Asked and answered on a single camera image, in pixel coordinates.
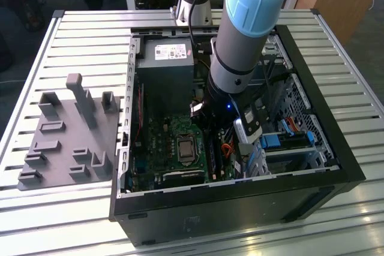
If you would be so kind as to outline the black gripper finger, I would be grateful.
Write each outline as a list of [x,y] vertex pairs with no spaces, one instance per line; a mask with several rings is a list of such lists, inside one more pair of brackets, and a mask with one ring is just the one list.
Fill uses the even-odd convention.
[[202,102],[192,102],[190,104],[190,119],[194,124],[206,124],[207,123],[207,108],[208,106]]

